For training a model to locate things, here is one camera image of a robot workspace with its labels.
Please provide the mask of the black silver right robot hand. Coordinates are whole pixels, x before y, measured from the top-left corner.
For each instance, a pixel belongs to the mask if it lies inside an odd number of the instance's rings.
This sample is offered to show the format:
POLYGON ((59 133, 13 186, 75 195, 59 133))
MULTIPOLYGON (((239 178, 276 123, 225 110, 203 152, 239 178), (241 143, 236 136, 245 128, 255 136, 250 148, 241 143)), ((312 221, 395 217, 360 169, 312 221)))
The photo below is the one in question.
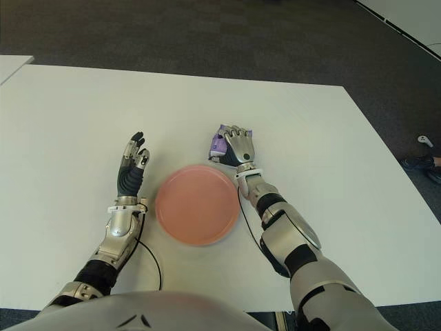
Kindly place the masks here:
POLYGON ((210 161, 235 168, 253 162, 254 157, 252 131, 226 125, 215 133, 208 154, 210 161))

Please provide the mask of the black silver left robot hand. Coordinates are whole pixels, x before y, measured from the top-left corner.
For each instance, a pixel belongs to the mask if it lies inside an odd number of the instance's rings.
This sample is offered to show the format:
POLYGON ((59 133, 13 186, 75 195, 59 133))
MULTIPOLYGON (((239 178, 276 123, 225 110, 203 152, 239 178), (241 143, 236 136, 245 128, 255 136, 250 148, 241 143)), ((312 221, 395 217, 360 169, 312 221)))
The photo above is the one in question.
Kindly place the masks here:
POLYGON ((141 149, 145 143, 143 132, 135 133, 128 141, 121 157, 116 180, 117 197, 136 197, 143 182, 145 167, 150 160, 150 151, 141 149))

